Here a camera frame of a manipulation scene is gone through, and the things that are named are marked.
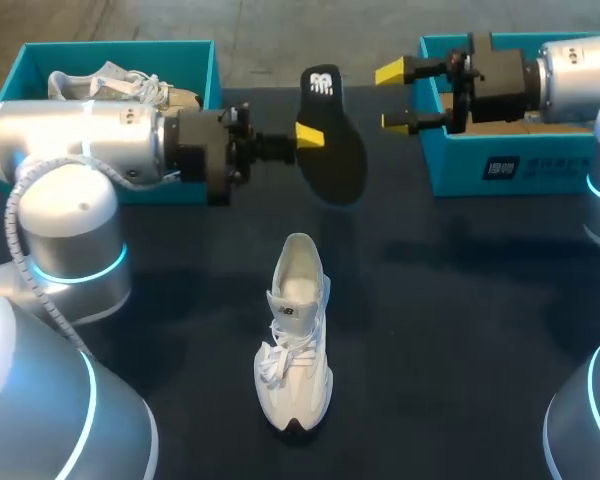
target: shoe logo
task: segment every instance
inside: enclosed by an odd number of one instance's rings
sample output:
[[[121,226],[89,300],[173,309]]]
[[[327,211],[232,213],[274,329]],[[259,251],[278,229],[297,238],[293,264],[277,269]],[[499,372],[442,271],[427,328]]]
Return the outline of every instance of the shoe logo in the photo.
[[[333,95],[333,79],[329,73],[312,73],[309,82],[312,92]]]

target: shoelace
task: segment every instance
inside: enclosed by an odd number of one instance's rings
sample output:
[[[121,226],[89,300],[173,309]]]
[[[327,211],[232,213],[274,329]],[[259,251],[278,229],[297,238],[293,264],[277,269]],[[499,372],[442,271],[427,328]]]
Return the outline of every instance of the shoelace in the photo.
[[[136,92],[130,95],[124,95],[123,99],[137,99],[141,103],[148,103],[155,106],[164,105],[169,99],[169,85],[167,82],[161,82],[158,76],[151,76],[138,70],[130,70],[129,77],[133,78],[133,86],[137,88]]]
[[[274,319],[271,322],[269,328],[271,328],[273,340],[277,346],[272,348],[267,342],[262,342],[265,349],[264,360],[258,365],[258,373],[267,385],[273,386],[282,381],[291,365],[311,365],[316,357],[317,340],[315,336],[318,324],[316,320],[306,336],[297,338],[295,335],[284,332],[277,320]]]

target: dark blue table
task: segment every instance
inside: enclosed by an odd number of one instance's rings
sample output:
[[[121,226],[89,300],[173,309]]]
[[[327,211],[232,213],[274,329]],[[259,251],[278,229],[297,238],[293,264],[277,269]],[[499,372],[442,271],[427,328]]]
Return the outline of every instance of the dark blue table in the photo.
[[[228,90],[291,131],[298,92]],[[552,395],[600,343],[600,250],[577,196],[436,200],[416,139],[380,132],[398,90],[352,88],[370,158],[354,212],[322,208],[294,168],[257,165],[233,206],[125,207],[134,292],[82,333],[160,429],[160,479],[546,479]],[[2,236],[0,262],[8,259]],[[268,428],[252,362],[289,233],[332,279],[330,414],[312,441]]]

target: open box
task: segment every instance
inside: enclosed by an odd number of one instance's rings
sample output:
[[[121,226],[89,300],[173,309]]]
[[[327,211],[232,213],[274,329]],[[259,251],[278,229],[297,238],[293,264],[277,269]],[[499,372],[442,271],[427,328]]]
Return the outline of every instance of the open box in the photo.
[[[204,98],[205,109],[222,106],[222,88],[212,41],[27,43],[0,92],[0,102],[47,98],[54,70],[90,75],[111,61],[127,70],[156,74],[160,80]],[[9,185],[1,184],[8,192]],[[143,192],[119,190],[122,203],[206,202],[203,184],[174,183]]]
[[[520,48],[528,60],[542,44],[592,35],[588,33],[494,33],[496,50]],[[467,35],[420,39],[419,56],[444,57],[453,48],[468,49]],[[451,86],[443,77],[418,80],[415,110],[442,113],[451,106]],[[436,196],[581,193],[593,158],[588,126],[546,125],[533,121],[467,125],[460,135],[446,128],[419,134]]]

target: shoe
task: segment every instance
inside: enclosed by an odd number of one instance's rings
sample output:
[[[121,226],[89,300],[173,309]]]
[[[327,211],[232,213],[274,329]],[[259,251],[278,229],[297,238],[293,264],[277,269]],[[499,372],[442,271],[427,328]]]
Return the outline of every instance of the shoe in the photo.
[[[193,92],[173,88],[173,85],[161,82],[157,75],[127,71],[111,62],[86,77],[52,72],[48,93],[51,100],[136,101],[154,105],[168,116],[177,115],[182,108],[202,107],[202,99]]]
[[[325,350],[331,281],[313,240],[287,238],[267,292],[276,346],[262,342],[253,363],[258,399],[279,431],[303,433],[320,423],[329,407],[333,373]]]

